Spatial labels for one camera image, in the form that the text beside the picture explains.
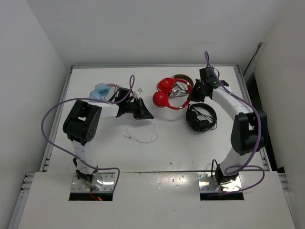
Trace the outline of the red wireless headphones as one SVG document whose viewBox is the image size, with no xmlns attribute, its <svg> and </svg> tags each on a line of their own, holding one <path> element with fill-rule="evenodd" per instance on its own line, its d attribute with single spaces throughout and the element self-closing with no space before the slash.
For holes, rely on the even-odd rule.
<svg viewBox="0 0 305 229">
<path fill-rule="evenodd" d="M 156 87 L 157 91 L 152 96 L 153 103 L 159 108 L 168 107 L 173 110 L 184 109 L 189 104 L 189 99 L 187 99 L 180 107 L 171 106 L 169 103 L 170 93 L 173 91 L 174 85 L 178 82 L 187 85 L 187 93 L 190 95 L 193 87 L 189 82 L 184 79 L 167 77 L 158 82 Z"/>
</svg>

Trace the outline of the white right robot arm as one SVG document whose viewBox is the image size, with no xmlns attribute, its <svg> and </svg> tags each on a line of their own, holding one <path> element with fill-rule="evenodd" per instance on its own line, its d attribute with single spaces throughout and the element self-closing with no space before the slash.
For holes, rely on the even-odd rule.
<svg viewBox="0 0 305 229">
<path fill-rule="evenodd" d="M 205 67 L 199 70 L 200 78 L 188 99 L 193 102 L 187 108 L 186 119 L 195 131 L 207 129 L 202 121 L 195 120 L 191 109 L 203 106 L 206 97 L 218 103 L 231 117 L 233 128 L 231 131 L 231 150 L 226 158 L 217 165 L 214 174 L 218 184 L 235 179 L 239 172 L 250 167 L 255 153 L 268 143 L 267 114 L 263 110 L 256 110 L 251 104 L 235 95 L 229 84 L 220 80 L 214 68 Z"/>
</svg>

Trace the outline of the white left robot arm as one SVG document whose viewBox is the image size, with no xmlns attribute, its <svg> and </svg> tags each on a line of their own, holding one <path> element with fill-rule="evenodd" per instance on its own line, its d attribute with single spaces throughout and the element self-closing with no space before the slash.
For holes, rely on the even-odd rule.
<svg viewBox="0 0 305 229">
<path fill-rule="evenodd" d="M 90 154 L 90 144 L 96 135 L 99 121 L 102 118 L 117 118 L 125 113 L 132 114 L 136 120 L 153 119 L 142 98 L 135 98 L 127 88 L 119 88 L 109 101 L 100 103 L 94 98 L 91 102 L 77 100 L 63 124 L 63 132 L 74 149 L 76 176 L 90 189 L 98 190 L 102 187 L 102 182 L 98 179 L 98 165 Z"/>
</svg>

